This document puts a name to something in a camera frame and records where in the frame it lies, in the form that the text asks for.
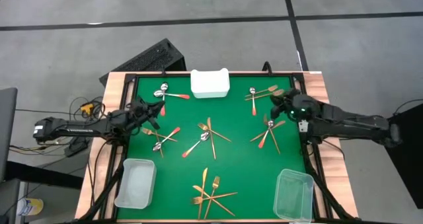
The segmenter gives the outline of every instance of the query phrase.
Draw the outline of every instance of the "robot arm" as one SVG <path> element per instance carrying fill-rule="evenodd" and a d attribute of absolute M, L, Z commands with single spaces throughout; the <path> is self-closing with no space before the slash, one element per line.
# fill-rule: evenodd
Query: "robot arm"
<path fill-rule="evenodd" d="M 401 143 L 399 127 L 381 116 L 365 116 L 345 112 L 337 106 L 326 104 L 300 94 L 292 89 L 280 96 L 271 96 L 274 107 L 270 116 L 275 120 L 285 112 L 290 120 L 299 122 L 301 133 L 309 141 L 321 143 L 327 137 L 370 139 L 386 147 Z"/>
<path fill-rule="evenodd" d="M 159 129 L 155 118 L 164 103 L 163 101 L 148 103 L 138 98 L 128 105 L 129 110 L 115 110 L 109 112 L 105 118 L 93 122 L 44 118 L 35 123 L 32 136 L 37 143 L 59 137 L 101 137 L 107 140 L 128 135 L 146 121 L 149 121 L 155 129 Z"/>

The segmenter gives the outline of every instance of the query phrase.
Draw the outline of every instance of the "white plastic box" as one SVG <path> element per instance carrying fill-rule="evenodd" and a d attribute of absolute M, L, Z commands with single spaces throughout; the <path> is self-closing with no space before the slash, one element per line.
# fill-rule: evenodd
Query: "white plastic box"
<path fill-rule="evenodd" d="M 229 71 L 191 71 L 191 91 L 196 98 L 221 98 L 230 89 Z"/>
<path fill-rule="evenodd" d="M 126 159 L 124 175 L 114 205 L 124 208 L 144 209 L 153 197 L 156 166 L 153 161 Z"/>

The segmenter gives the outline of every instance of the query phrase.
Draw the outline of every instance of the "green mat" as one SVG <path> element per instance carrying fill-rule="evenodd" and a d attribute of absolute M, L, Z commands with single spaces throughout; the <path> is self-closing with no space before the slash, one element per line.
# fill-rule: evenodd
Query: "green mat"
<path fill-rule="evenodd" d="M 289 77 L 231 77 L 231 89 L 225 98 L 196 99 L 190 90 L 189 77 L 141 77 L 137 94 L 147 102 L 156 102 L 153 92 L 162 82 L 169 84 L 168 93 L 189 94 L 191 99 L 166 97 L 166 116 L 159 115 L 159 133 L 168 135 L 176 127 L 180 132 L 173 136 L 178 142 L 163 144 L 164 158 L 152 152 L 154 135 L 140 133 L 131 137 L 128 158 L 149 159 L 157 167 L 153 201 L 147 208 L 118 210 L 118 219 L 196 219 L 198 205 L 190 200 L 200 193 L 193 185 L 202 185 L 203 170 L 208 167 L 205 191 L 212 192 L 215 176 L 220 185 L 215 194 L 238 192 L 237 195 L 219 199 L 236 216 L 228 214 L 212 203 L 208 219 L 277 219 L 273 213 L 276 178 L 284 168 L 305 172 L 300 155 L 297 125 L 283 114 L 277 122 L 286 123 L 274 130 L 281 155 L 276 151 L 272 137 L 266 139 L 262 149 L 259 139 L 249 140 L 266 130 L 263 116 L 270 115 L 272 103 L 268 97 L 256 100 L 257 116 L 251 114 L 252 102 L 244 101 L 249 87 L 257 91 L 278 85 L 288 90 Z M 182 153 L 200 139 L 203 132 L 198 123 L 211 118 L 212 129 L 228 137 L 232 143 L 214 135 L 217 160 L 213 159 L 211 140 L 201 142 L 187 158 Z M 149 123 L 143 127 L 152 129 Z M 203 204 L 203 216 L 207 202 Z"/>

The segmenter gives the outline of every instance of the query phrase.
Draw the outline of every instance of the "wooden table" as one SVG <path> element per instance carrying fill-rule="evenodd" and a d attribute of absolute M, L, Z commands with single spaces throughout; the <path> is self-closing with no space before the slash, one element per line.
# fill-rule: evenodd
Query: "wooden table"
<path fill-rule="evenodd" d="M 144 75 L 145 74 L 157 75 L 157 74 L 160 74 L 161 72 L 138 72 L 138 73 L 144 74 Z M 167 72 L 167 73 L 186 73 L 186 72 Z M 243 71 L 243 73 L 267 73 L 267 72 Z M 274 73 L 298 73 L 298 72 L 297 71 L 276 71 Z M 107 82 L 107 86 L 106 86 L 106 89 L 104 92 L 104 98 L 103 98 L 103 103 L 106 106 L 106 112 L 111 112 L 113 110 L 117 110 L 120 108 L 122 93 L 124 90 L 125 75 L 126 75 L 126 72 L 113 72 L 109 74 L 108 82 Z M 305 80 L 305 88 L 307 90 L 307 94 L 322 102 L 329 102 L 322 73 L 318 71 L 303 72 L 303 76 Z M 132 95 L 132 87 L 133 87 L 133 83 L 130 82 L 128 95 L 126 97 L 128 98 L 128 100 L 126 101 L 126 103 L 130 102 L 130 98 Z M 328 141 L 340 147 L 338 139 L 329 138 Z M 101 138 L 95 138 L 93 140 L 90 157 L 89 157 L 89 162 L 91 167 L 94 167 L 95 159 L 103 143 L 104 143 L 104 140 Z M 114 168 L 117 167 L 118 162 L 120 160 L 120 151 L 121 150 L 118 150 L 118 153 L 116 155 Z M 321 160 L 323 164 L 323 169 L 324 169 L 325 179 L 327 182 L 328 189 L 332 192 L 334 197 L 338 200 L 338 202 L 344 207 L 344 209 L 350 215 L 357 217 L 358 214 L 357 214 L 356 204 L 354 201 L 354 197 L 352 195 L 351 185 L 348 179 L 348 173 L 346 170 L 344 159 L 342 158 L 342 154 L 336 149 L 332 148 L 331 146 L 325 145 L 325 143 L 319 146 L 319 151 L 321 155 Z M 95 180 L 95 188 L 94 188 L 94 193 L 96 198 L 98 197 L 98 195 L 102 192 L 104 188 L 104 181 L 106 179 L 106 173 L 108 170 L 110 154 L 111 154 L 111 146 L 106 145 L 101 150 L 101 153 L 98 156 L 98 162 L 96 166 L 96 180 Z M 316 195 L 317 195 L 317 204 L 319 206 L 321 217 L 326 217 L 322 194 L 320 190 L 317 188 L 317 186 L 315 187 L 316 187 Z M 116 187 L 113 188 L 109 194 L 105 218 L 112 217 L 112 210 L 114 206 L 113 202 L 114 202 L 115 196 L 116 196 Z M 89 178 L 89 171 L 87 169 L 85 172 L 83 187 L 81 189 L 81 195 L 79 196 L 79 203 L 78 203 L 77 211 L 75 214 L 75 218 L 80 218 L 82 215 L 84 215 L 87 212 L 87 210 L 90 208 L 90 202 L 91 202 L 91 184 L 90 184 L 90 178 Z"/>

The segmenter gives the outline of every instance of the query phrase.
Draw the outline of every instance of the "clear plastic container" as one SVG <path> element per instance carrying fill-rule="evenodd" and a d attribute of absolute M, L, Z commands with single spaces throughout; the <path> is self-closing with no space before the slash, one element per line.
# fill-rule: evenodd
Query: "clear plastic container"
<path fill-rule="evenodd" d="M 296 223 L 311 222 L 314 180 L 308 174 L 284 169 L 276 183 L 273 212 Z"/>
<path fill-rule="evenodd" d="M 153 161 L 126 159 L 124 175 L 114 205 L 124 208 L 144 209 L 151 203 L 156 166 Z"/>

